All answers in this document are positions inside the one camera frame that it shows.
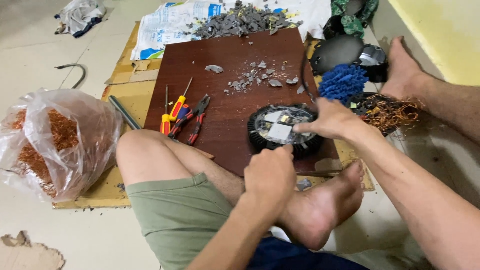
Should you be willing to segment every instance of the tangled copper wire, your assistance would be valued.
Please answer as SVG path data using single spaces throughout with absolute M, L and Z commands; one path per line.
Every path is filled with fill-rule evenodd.
M 16 120 L 10 124 L 12 129 L 22 129 L 25 122 L 26 109 L 20 110 L 16 115 Z M 61 115 L 57 110 L 48 111 L 53 144 L 57 151 L 70 148 L 78 144 L 77 122 Z M 53 185 L 50 172 L 43 157 L 33 148 L 30 143 L 23 146 L 18 161 L 12 168 L 13 172 L 19 175 L 25 175 L 33 172 L 40 179 L 40 187 L 50 197 L 57 195 L 57 190 Z
M 372 108 L 371 113 L 367 113 L 361 118 L 367 124 L 378 128 L 382 133 L 417 121 L 418 111 L 421 109 L 412 100 L 393 100 L 380 94 L 368 97 L 360 104 L 360 107 L 367 108 L 366 105 Z

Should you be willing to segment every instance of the metal rod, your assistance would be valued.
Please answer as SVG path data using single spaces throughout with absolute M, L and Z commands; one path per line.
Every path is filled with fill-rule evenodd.
M 165 86 L 165 114 L 168 114 L 168 85 Z
M 127 122 L 131 129 L 142 129 L 142 127 L 128 114 L 115 96 L 109 96 L 108 100 L 120 112 L 123 119 Z
M 183 93 L 183 96 L 185 96 L 187 94 L 187 90 L 190 87 L 190 83 L 192 82 L 192 80 L 193 80 L 193 77 L 190 78 L 190 81 L 188 82 L 188 85 L 187 85 L 187 89 L 185 89 L 185 93 Z

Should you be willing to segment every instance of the foot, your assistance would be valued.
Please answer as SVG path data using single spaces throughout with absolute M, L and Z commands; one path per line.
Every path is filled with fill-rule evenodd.
M 415 89 L 412 87 L 412 84 L 415 85 L 414 81 L 428 75 L 422 72 L 405 51 L 402 39 L 403 37 L 395 37 L 390 43 L 388 80 L 380 92 L 399 100 L 406 100 L 415 96 Z
M 360 207 L 363 174 L 362 163 L 356 161 L 331 180 L 296 192 L 280 223 L 307 248 L 321 249 L 331 231 Z

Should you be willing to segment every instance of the hand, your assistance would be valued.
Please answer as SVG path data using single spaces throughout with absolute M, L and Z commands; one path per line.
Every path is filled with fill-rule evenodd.
M 294 132 L 315 132 L 331 139 L 342 139 L 363 121 L 343 106 L 338 100 L 329 101 L 317 98 L 318 118 L 311 123 L 300 123 L 293 127 Z
M 293 195 L 297 174 L 293 167 L 293 146 L 263 149 L 244 170 L 246 196 L 256 210 L 275 222 Z

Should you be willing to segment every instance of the tile floor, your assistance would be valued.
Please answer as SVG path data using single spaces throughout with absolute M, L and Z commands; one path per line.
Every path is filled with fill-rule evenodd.
M 54 35 L 53 15 L 70 0 L 5 0 L 0 3 L 0 118 L 17 98 L 40 87 L 69 88 L 79 70 L 53 67 L 83 64 L 88 74 L 80 89 L 100 97 L 134 26 L 163 1 L 106 0 L 107 21 L 86 35 Z M 366 42 L 377 43 L 367 29 Z M 366 91 L 377 91 L 368 83 Z M 392 141 L 401 148 L 399 142 Z M 366 192 L 360 210 L 332 233 L 325 250 L 352 253 L 388 247 L 407 234 L 405 224 L 379 185 Z M 140 233 L 131 209 L 52 210 L 11 187 L 0 184 L 0 234 L 27 230 L 34 242 L 58 249 L 64 270 L 133 270 L 159 268 Z

